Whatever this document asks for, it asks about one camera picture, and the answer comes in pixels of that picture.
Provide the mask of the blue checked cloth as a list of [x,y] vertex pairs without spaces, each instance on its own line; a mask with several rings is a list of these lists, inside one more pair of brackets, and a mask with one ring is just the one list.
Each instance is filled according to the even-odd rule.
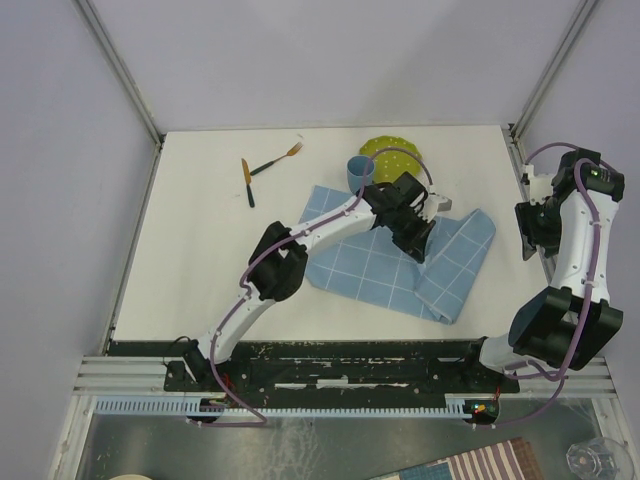
[[308,261],[306,279],[346,298],[453,325],[457,322],[496,233],[476,209],[460,220],[437,217],[427,256],[418,263],[387,228],[350,236]]

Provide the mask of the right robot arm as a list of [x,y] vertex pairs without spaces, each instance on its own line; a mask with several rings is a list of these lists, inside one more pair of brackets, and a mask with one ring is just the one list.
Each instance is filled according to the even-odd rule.
[[557,381],[584,368],[622,326],[622,311],[610,304],[607,256],[625,178],[600,153],[565,147],[554,175],[525,165],[529,198],[515,207],[522,257],[553,258],[551,280],[518,310],[507,334],[484,340],[479,356],[460,364],[469,390],[486,388],[495,371],[525,367]]

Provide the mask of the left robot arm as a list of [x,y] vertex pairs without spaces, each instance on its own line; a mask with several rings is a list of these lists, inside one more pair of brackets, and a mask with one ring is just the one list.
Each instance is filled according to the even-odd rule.
[[340,241],[376,228],[391,233],[405,255],[423,262],[435,226],[435,195],[409,173],[394,182],[360,188],[343,204],[313,220],[288,227],[276,221],[264,231],[239,279],[239,293],[224,317],[192,342],[184,355],[186,376],[209,390],[221,378],[220,364],[254,322],[301,287],[308,261]]

